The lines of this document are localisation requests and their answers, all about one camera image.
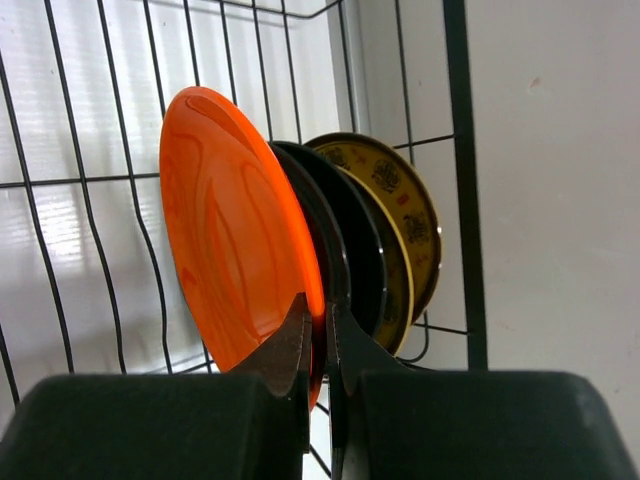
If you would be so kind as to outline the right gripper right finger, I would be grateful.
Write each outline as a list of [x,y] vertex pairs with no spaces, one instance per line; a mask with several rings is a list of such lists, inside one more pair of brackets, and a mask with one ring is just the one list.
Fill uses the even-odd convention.
[[600,393],[549,371],[430,371],[326,308],[336,479],[635,479]]

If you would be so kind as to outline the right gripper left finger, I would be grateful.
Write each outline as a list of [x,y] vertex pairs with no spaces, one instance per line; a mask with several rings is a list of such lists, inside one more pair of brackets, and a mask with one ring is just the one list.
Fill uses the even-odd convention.
[[39,382],[1,440],[5,479],[298,479],[310,447],[311,315],[222,374]]

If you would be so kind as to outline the yellow patterned plate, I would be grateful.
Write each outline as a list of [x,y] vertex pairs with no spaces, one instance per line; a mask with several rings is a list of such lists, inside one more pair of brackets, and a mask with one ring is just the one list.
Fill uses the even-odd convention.
[[368,187],[391,214],[411,261],[419,319],[441,268],[441,228],[431,198],[413,166],[393,148],[357,133],[320,135],[306,145]]
[[317,183],[338,222],[355,320],[382,348],[397,354],[414,313],[414,287],[408,254],[390,214],[368,187],[316,151],[303,146],[296,159]]

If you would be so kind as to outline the black plate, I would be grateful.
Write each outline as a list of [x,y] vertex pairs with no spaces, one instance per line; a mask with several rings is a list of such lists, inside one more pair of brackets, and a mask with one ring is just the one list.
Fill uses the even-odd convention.
[[270,142],[299,201],[318,260],[326,300],[352,302],[347,249],[338,221],[319,184],[283,146]]

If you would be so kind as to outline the orange plate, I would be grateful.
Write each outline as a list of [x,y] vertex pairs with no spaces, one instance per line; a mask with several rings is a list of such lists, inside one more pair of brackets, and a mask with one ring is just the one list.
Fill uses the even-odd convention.
[[304,294],[317,399],[326,354],[322,276],[301,205],[266,139],[227,97],[190,86],[165,113],[159,174],[176,273],[217,368],[245,360]]

